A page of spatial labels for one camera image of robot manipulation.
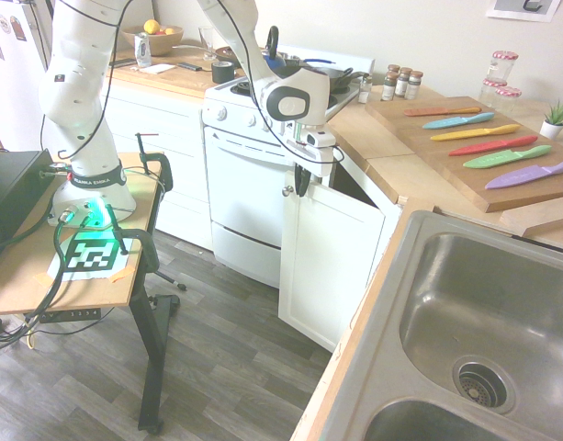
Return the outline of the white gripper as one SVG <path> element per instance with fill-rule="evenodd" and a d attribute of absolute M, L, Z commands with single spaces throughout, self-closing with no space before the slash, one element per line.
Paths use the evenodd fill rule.
<path fill-rule="evenodd" d="M 298 122 L 287 125 L 284 139 L 286 157 L 293 161 L 296 194 L 303 197 L 311 174 L 325 177 L 333 163 L 333 135 L 327 125 L 311 126 Z"/>

